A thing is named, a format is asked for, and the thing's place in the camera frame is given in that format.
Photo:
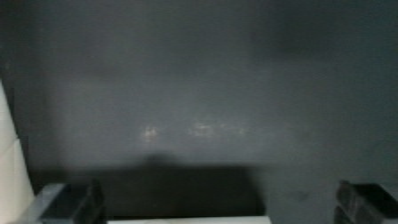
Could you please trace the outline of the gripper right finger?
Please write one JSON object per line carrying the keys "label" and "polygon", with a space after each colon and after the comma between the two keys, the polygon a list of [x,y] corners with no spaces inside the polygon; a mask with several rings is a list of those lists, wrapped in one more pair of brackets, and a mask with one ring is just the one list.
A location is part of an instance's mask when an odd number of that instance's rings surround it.
{"label": "gripper right finger", "polygon": [[398,224],[398,183],[340,182],[334,224]]}

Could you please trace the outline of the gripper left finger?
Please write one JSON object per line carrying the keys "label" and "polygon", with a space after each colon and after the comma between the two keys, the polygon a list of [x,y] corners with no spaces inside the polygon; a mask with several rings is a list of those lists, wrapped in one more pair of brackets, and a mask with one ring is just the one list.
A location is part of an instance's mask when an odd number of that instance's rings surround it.
{"label": "gripper left finger", "polygon": [[107,224],[105,196],[96,181],[48,184],[36,203],[38,224]]}

